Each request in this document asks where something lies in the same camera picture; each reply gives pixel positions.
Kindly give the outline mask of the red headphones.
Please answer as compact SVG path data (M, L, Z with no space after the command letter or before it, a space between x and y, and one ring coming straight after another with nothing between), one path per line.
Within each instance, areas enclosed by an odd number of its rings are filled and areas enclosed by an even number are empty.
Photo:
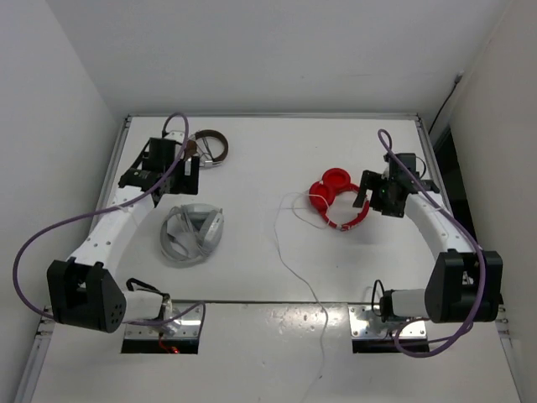
M357 215L349 222L333 222L328 216L328 211L336 198L342 193L353 192L357 194L359 191L360 187L352 183L352 178L346 170L330 168L322 175L319 181L311 185L308 197L311 206L321 216L325 224L330 228L346 232L355 228L367 217L369 200L366 200L363 206L358 208Z

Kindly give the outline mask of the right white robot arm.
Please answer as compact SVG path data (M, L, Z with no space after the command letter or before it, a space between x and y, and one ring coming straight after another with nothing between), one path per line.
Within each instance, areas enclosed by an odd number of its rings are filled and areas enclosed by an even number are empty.
M399 154L401 163L384 157L383 173L365 170L353 205L370 207L384 216L409 218L426 241L435 266L424 289L386 290L379 301L384 320L425 317L434 323L492 322L502 302L503 260L496 251L484 251L456 225L442 204L432 180L413 181L414 154Z

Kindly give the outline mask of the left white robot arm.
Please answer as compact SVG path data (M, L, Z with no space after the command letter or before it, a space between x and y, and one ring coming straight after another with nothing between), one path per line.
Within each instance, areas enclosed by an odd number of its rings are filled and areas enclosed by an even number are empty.
M198 192L200 160L182 132L151 138L120 177L110 207L66 260L47 269L55 322L113 333L123 323L163 327L175 319L169 294L151 285L119 285L116 271L138 226L165 195Z

